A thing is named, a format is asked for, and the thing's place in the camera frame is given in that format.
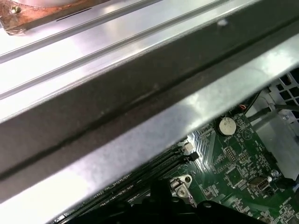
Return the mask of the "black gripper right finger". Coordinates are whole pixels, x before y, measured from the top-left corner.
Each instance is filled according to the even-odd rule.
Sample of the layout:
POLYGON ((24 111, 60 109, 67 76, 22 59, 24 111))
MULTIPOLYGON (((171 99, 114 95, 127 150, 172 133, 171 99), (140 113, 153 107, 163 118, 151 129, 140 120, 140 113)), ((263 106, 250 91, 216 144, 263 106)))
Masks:
POLYGON ((258 224, 259 220, 213 201, 196 207, 173 197, 169 180, 162 180, 162 214, 171 224, 258 224))

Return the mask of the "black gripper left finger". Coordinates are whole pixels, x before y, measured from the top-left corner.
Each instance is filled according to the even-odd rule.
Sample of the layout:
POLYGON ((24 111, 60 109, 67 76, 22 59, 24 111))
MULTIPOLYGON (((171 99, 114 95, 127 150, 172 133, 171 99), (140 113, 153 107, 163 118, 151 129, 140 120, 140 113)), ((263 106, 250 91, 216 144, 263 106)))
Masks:
POLYGON ((118 203, 108 209, 104 224, 152 224, 159 217, 163 208, 163 181, 158 180, 150 187, 150 196, 141 203, 130 205, 118 203))

